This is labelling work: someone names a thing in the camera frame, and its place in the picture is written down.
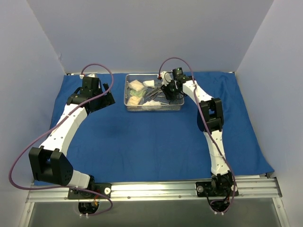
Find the steel surgical scissors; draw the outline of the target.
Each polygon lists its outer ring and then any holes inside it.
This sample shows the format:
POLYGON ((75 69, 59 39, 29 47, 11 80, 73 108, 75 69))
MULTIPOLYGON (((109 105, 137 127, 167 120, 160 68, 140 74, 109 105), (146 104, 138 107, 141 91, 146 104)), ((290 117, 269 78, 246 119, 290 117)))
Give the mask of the steel surgical scissors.
POLYGON ((151 91, 145 94, 144 98, 149 98, 151 96, 156 95, 157 93, 162 92, 161 87, 155 87, 151 91))

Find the steel mesh instrument tray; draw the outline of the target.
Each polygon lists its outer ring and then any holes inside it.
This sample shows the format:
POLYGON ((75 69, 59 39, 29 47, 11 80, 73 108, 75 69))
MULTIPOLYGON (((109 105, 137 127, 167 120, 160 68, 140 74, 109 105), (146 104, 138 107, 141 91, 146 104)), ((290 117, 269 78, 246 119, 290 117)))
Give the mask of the steel mesh instrument tray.
MULTIPOLYGON (((156 95, 151 96, 149 98, 142 97, 139 105, 127 106, 126 104, 128 102, 128 99, 131 97, 129 95, 129 92, 131 89, 128 87, 128 83, 133 80, 138 80, 142 83, 145 80, 154 80, 155 87, 162 86, 162 81, 157 79, 157 74, 152 74, 152 73, 127 74, 125 77, 124 105, 126 106, 126 109, 128 111, 178 111, 181 109, 181 107, 183 106, 183 104, 185 102, 184 98, 182 98, 180 100, 169 101, 166 99, 163 92, 159 92, 156 95), (161 105, 157 105, 157 106, 143 105, 145 102, 151 101, 151 100, 159 101, 159 102, 161 102, 161 105)), ((146 90, 146 93, 148 93, 155 87, 145 87, 144 90, 146 90)))

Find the blue surgical drape cloth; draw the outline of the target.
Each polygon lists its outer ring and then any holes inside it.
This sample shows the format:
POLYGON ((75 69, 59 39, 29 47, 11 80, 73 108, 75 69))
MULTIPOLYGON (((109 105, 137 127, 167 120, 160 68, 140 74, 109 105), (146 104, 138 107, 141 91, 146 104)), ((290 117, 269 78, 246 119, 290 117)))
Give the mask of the blue surgical drape cloth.
MULTIPOLYGON (((112 85, 115 104, 90 113, 76 131, 67 159, 97 182, 192 180, 211 175, 197 107, 186 98, 179 111, 130 112, 124 105, 127 74, 100 75, 112 85)), ((259 147, 236 77, 196 72, 195 79, 223 104, 223 148, 235 175, 273 172, 259 147)))

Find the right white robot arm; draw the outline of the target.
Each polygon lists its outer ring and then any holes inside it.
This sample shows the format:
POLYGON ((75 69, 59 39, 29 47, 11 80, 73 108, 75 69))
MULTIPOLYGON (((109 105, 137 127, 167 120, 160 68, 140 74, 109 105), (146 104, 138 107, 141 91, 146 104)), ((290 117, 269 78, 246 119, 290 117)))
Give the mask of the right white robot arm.
POLYGON ((162 80, 161 90, 168 100, 175 100, 179 94, 190 97, 198 107, 197 125, 203 132, 211 159, 212 181, 210 189, 215 195, 223 194, 227 188, 234 189, 234 176, 226 162, 223 148, 223 106, 219 98, 207 94, 191 76, 181 68, 158 74, 162 80))

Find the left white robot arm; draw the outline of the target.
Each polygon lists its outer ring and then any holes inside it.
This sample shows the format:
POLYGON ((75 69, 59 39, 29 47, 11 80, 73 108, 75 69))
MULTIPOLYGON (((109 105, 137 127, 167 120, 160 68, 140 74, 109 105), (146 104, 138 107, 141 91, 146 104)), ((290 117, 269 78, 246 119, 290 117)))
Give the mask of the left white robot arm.
POLYGON ((115 103, 107 83, 101 83, 95 74, 81 75, 82 85, 68 98, 64 111, 46 140, 29 151, 29 161, 36 181, 78 188, 84 198, 96 191, 92 176, 74 170, 67 159, 69 145, 87 116, 115 103))

